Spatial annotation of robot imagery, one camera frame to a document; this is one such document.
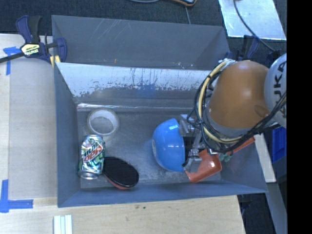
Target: black floor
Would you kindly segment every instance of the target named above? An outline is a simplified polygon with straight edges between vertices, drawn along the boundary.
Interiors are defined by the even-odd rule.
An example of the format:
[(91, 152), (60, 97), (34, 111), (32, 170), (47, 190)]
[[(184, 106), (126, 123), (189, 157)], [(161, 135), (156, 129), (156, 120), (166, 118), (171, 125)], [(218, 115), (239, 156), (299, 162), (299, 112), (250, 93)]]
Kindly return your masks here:
[[(287, 36), (287, 0), (273, 0)], [(40, 35), (52, 35), (51, 15), (96, 17), (124, 20), (144, 20), (189, 23), (184, 6), (169, 0), (137, 3), (128, 0), (0, 0), (0, 33), (17, 34), (16, 20), (23, 15), (42, 16)], [(198, 0), (188, 9), (192, 24), (224, 26), (218, 0)], [(265, 40), (282, 53), (286, 43)], [(235, 54), (242, 48), (243, 39), (228, 38)], [(260, 45), (252, 60), (267, 64), (269, 49)], [(287, 181), (280, 184), (287, 207)], [(269, 207), (264, 194), (239, 195), (247, 234), (275, 234)]]

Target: soda can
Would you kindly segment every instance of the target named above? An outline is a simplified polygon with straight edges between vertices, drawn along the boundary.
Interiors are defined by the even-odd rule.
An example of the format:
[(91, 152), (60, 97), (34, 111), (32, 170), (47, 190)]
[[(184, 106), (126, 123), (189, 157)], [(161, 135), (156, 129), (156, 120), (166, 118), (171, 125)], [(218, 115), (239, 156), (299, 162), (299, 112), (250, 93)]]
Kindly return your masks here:
[(80, 147), (78, 176), (95, 179), (102, 174), (105, 157), (105, 142), (101, 136), (85, 136)]

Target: blue tape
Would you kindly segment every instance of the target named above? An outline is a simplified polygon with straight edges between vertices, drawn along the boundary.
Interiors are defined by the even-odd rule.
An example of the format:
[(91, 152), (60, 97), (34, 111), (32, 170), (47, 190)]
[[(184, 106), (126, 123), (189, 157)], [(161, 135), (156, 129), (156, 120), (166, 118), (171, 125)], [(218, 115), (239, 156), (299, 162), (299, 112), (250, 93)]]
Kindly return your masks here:
[(33, 199), (9, 200), (8, 199), (8, 179), (2, 181), (0, 213), (8, 213), (11, 209), (32, 209)]
[[(17, 47), (9, 47), (9, 48), (4, 48), (3, 51), (8, 55), (13, 55), (13, 54), (18, 54), (21, 52), (21, 50)], [(7, 61), (6, 64), (6, 75), (9, 75), (11, 73), (11, 61)]]

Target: blue bowl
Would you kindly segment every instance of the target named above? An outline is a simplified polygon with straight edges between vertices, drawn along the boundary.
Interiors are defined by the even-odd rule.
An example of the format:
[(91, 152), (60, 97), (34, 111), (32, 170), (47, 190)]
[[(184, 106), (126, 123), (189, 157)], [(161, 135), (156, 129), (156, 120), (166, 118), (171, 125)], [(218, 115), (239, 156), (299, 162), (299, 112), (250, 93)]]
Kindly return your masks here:
[(153, 152), (157, 163), (169, 171), (183, 172), (185, 147), (179, 133), (179, 123), (169, 119), (156, 127), (153, 133)]

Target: gray bin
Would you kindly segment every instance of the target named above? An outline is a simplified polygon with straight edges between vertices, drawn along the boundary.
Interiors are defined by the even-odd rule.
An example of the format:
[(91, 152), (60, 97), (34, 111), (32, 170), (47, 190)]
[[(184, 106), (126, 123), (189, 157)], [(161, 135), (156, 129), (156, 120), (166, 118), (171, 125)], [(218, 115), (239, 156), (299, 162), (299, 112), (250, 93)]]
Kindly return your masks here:
[[(54, 69), (59, 207), (267, 191), (253, 144), (199, 183), (164, 170), (153, 156), (155, 128), (189, 113), (200, 83), (229, 50), (222, 27), (64, 16), (52, 21), (53, 37), (64, 37), (68, 46), (66, 62)], [(119, 117), (106, 154), (138, 170), (139, 182), (129, 190), (115, 188), (103, 176), (77, 175), (87, 117), (98, 106)]]

